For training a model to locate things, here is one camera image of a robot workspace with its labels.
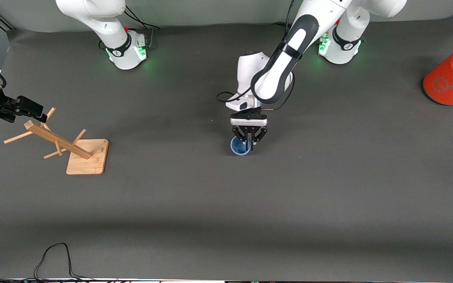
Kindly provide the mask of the light blue plastic cup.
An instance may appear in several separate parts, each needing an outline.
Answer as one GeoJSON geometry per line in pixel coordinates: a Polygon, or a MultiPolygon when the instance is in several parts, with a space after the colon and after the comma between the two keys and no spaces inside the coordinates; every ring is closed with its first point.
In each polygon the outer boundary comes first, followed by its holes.
{"type": "Polygon", "coordinates": [[[238,156],[246,156],[252,150],[252,143],[245,143],[234,136],[230,141],[230,148],[234,154],[238,156]]]}

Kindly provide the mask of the wooden cup rack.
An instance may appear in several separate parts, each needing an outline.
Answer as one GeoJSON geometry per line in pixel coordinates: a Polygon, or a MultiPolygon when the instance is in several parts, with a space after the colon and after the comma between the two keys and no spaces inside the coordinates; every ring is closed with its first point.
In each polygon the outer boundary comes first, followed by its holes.
{"type": "Polygon", "coordinates": [[[70,153],[66,174],[102,175],[105,172],[109,140],[83,139],[86,129],[83,129],[72,141],[63,138],[47,125],[49,118],[52,117],[55,111],[56,108],[54,107],[50,109],[44,123],[36,124],[31,120],[24,123],[26,132],[4,140],[4,144],[15,142],[27,136],[39,136],[55,146],[55,151],[43,156],[43,159],[50,159],[53,156],[64,156],[66,152],[70,153]]]}

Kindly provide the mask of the dark grey table mat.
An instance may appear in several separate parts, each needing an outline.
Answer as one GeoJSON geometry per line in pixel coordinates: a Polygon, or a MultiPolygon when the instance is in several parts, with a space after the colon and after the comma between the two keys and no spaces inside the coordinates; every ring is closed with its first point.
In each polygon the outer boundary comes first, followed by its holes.
{"type": "Polygon", "coordinates": [[[237,60],[284,28],[162,28],[122,71],[91,32],[14,31],[7,95],[46,110],[67,139],[110,141],[105,172],[69,176],[38,136],[5,145],[0,278],[31,277],[68,244],[88,277],[453,282],[453,107],[421,91],[453,52],[453,18],[373,22],[345,66],[312,46],[253,152],[230,150],[237,60]]]}

